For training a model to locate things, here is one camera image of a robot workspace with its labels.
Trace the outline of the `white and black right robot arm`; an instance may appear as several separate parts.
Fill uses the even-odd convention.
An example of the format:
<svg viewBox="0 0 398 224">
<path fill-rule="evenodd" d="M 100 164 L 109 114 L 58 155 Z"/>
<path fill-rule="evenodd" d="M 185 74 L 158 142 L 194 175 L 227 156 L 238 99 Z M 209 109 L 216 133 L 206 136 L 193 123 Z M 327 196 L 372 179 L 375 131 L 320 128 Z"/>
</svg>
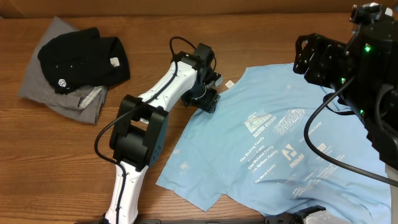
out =
<svg viewBox="0 0 398 224">
<path fill-rule="evenodd" d="M 316 116 L 338 98 L 367 130 L 367 139 L 385 165 L 397 170 L 397 20 L 392 9 L 372 2 L 354 5 L 349 18 L 356 25 L 347 43 L 320 34 L 301 35 L 295 43 L 293 71 L 333 93 L 313 112 L 304 127 L 309 148 L 322 159 L 391 186 L 397 181 L 334 159 L 309 138 Z"/>
</svg>

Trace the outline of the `light blue printed t-shirt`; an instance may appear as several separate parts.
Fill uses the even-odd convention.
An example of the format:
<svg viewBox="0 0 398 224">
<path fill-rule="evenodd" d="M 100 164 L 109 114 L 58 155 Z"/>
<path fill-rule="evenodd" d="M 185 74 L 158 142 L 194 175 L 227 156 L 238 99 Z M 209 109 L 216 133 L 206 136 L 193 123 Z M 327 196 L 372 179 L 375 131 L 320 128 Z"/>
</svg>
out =
<svg viewBox="0 0 398 224">
<path fill-rule="evenodd" d="M 222 196 L 265 215 L 320 205 L 352 223 L 390 223 L 390 187 L 318 157 L 305 124 L 326 90 L 290 64 L 249 67 L 214 113 L 196 111 L 157 184 L 202 210 Z"/>
</svg>

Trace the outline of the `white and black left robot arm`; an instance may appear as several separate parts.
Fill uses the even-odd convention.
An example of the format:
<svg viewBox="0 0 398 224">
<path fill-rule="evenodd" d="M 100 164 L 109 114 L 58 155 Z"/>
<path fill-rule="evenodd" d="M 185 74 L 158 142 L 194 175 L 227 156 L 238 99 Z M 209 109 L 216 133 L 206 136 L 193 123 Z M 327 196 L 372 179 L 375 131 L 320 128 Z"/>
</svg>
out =
<svg viewBox="0 0 398 224">
<path fill-rule="evenodd" d="M 163 150 L 169 112 L 178 100 L 215 112 L 220 96 L 214 87 L 222 79 L 215 63 L 211 47 L 198 44 L 191 54 L 175 54 L 167 73 L 150 90 L 122 99 L 109 141 L 116 166 L 113 196 L 100 223 L 136 221 L 144 176 Z"/>
</svg>

